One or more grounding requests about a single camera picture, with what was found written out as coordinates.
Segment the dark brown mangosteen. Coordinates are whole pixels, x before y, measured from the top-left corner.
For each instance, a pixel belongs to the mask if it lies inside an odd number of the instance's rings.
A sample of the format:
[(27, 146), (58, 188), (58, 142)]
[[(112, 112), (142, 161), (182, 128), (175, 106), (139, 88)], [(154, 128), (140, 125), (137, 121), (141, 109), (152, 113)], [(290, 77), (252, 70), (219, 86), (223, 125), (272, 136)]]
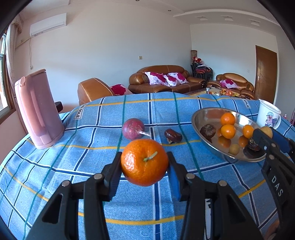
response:
[(164, 136), (166, 137), (167, 142), (169, 144), (180, 143), (182, 141), (182, 139), (183, 139), (183, 137), (182, 137), (182, 135), (180, 133), (174, 131), (171, 128), (168, 128), (167, 130), (165, 130)]

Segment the white wall air conditioner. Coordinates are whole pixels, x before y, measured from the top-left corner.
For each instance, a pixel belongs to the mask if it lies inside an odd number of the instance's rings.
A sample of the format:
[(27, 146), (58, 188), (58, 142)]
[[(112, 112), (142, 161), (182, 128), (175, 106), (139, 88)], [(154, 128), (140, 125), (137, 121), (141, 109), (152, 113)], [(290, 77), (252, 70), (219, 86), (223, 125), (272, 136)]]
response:
[(30, 37), (35, 37), (42, 33), (54, 30), (59, 27), (64, 27), (67, 25), (67, 13), (62, 13), (50, 18), (33, 23), (29, 29)]

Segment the brown leather three-seat sofa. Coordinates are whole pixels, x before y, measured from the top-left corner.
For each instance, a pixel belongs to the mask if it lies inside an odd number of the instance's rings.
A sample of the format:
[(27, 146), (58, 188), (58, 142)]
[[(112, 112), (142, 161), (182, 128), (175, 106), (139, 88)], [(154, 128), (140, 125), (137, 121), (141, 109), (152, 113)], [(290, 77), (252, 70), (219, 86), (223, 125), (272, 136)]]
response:
[(129, 90), (132, 93), (188, 93), (205, 88), (206, 85), (205, 80), (190, 76), (187, 70), (176, 65), (148, 66), (129, 78)]

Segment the orange tangerine with stem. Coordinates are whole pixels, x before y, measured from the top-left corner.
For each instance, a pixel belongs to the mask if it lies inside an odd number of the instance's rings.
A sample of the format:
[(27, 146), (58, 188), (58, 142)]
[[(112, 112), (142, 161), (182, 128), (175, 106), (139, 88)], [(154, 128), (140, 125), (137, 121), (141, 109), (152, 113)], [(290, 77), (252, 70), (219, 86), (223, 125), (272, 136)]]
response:
[(155, 140), (131, 141), (121, 155), (124, 177), (138, 186), (151, 186), (160, 181), (169, 166), (165, 149)]

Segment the purple passion fruit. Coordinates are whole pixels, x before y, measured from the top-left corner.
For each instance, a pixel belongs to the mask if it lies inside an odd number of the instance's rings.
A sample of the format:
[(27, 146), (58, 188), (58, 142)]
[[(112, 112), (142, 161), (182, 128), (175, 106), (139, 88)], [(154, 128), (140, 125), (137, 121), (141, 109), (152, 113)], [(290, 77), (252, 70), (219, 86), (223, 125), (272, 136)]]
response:
[(150, 137), (150, 134), (145, 131), (143, 122), (137, 118), (131, 118), (124, 122), (122, 135), (128, 140), (136, 140), (143, 136)]

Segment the blue plaid table cloth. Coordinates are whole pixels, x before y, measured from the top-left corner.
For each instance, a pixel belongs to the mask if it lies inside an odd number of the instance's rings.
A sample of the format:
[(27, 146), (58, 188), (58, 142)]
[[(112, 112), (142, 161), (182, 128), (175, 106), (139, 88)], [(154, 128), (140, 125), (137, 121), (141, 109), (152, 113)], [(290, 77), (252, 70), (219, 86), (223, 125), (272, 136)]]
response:
[[(258, 100), (204, 94), (189, 97), (161, 92), (105, 97), (60, 114), (63, 137), (47, 150), (38, 150), (25, 136), (1, 164), (1, 218), (16, 239), (29, 233), (34, 221), (64, 180), (79, 183), (102, 171), (129, 141), (121, 136), (124, 121), (140, 119), (151, 139), (172, 152), (176, 161), (206, 181), (227, 181), (264, 234), (278, 217), (266, 183), (261, 183), (263, 161), (229, 163), (210, 153), (191, 123), (205, 107), (221, 107), (250, 120), (258, 116)], [(181, 133), (180, 143), (167, 143), (167, 128)], [(167, 177), (140, 187), (122, 176), (105, 215), (111, 239), (179, 239), (185, 203), (171, 196)]]

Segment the pink plastic kettle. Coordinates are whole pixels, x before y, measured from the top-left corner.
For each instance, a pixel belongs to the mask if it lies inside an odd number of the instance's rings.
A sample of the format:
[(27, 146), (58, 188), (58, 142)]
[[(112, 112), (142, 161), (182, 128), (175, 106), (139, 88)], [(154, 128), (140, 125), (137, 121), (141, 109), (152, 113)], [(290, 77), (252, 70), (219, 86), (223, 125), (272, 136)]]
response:
[(38, 149), (53, 146), (64, 134), (45, 69), (21, 77), (15, 94), (28, 134)]

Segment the red flower cushion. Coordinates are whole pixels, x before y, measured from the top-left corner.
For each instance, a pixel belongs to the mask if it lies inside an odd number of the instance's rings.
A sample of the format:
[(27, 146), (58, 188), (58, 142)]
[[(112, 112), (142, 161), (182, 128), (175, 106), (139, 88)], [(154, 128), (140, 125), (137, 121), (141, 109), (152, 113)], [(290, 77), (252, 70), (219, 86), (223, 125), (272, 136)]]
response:
[(238, 89), (239, 87), (237, 86), (237, 84), (230, 79), (226, 79), (226, 80), (221, 80), (220, 84), (223, 88), (227, 88), (227, 89)]
[(113, 85), (110, 87), (114, 95), (132, 95), (133, 93), (122, 84)]

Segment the small yellow-green fruit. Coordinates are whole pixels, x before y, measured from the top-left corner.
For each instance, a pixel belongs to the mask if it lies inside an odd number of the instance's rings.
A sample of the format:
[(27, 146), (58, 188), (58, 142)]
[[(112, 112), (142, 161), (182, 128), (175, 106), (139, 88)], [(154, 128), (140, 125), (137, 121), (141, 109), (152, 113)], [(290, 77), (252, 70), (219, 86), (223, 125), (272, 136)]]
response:
[(228, 150), (231, 155), (237, 155), (240, 151), (240, 146), (238, 144), (232, 144)]

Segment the white cartoon plastic mug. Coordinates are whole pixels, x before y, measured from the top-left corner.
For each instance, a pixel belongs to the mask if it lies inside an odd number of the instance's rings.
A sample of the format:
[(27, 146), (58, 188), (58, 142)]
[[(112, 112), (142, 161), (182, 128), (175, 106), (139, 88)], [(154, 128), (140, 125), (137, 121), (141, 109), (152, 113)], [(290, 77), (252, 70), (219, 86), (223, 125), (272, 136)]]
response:
[(259, 127), (268, 126), (269, 128), (277, 129), (281, 123), (281, 111), (270, 102), (259, 99), (259, 111), (257, 125)]

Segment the stacked dark chairs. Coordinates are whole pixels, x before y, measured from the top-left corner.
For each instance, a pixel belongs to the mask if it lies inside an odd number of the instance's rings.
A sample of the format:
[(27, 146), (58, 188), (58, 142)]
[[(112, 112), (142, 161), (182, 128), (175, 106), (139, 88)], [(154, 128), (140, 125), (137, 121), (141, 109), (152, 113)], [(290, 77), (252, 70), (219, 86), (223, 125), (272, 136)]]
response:
[(192, 76), (195, 78), (201, 78), (206, 82), (213, 80), (212, 68), (205, 65), (201, 58), (197, 57), (197, 50), (190, 51), (190, 66), (192, 69)]

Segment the stainless steel plate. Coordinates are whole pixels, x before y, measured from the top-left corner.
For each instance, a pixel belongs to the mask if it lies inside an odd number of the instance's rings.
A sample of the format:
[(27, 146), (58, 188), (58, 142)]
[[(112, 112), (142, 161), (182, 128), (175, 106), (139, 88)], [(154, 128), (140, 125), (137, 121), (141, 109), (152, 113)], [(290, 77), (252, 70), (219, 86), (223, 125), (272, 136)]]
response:
[(260, 162), (266, 157), (253, 140), (259, 126), (243, 114), (207, 107), (192, 115), (192, 126), (204, 145), (228, 162)]

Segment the dark stool seat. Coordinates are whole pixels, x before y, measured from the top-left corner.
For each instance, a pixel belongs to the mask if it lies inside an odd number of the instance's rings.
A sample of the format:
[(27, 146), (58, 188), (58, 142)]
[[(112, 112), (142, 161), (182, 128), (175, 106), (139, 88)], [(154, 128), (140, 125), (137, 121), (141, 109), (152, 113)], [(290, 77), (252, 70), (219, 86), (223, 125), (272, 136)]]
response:
[(56, 107), (58, 113), (60, 113), (63, 110), (63, 104), (62, 104), (62, 102), (60, 102), (60, 101), (55, 102), (55, 107)]

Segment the large orange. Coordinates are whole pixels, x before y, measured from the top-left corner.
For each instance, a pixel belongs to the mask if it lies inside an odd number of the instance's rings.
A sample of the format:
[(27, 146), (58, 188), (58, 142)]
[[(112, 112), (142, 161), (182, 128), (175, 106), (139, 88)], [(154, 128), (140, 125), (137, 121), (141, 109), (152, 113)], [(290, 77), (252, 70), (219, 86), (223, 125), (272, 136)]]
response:
[(221, 127), (221, 135), (226, 139), (232, 139), (235, 136), (235, 126), (227, 124)]

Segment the small orange tangerine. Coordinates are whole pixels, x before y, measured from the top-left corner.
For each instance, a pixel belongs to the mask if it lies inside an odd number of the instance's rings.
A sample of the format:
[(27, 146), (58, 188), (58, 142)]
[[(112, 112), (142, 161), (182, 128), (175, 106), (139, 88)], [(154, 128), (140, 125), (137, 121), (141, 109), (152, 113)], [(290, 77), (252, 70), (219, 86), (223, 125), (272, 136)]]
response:
[(242, 128), (242, 133), (244, 135), (245, 138), (250, 139), (253, 136), (253, 132), (254, 132), (254, 128), (247, 124)]

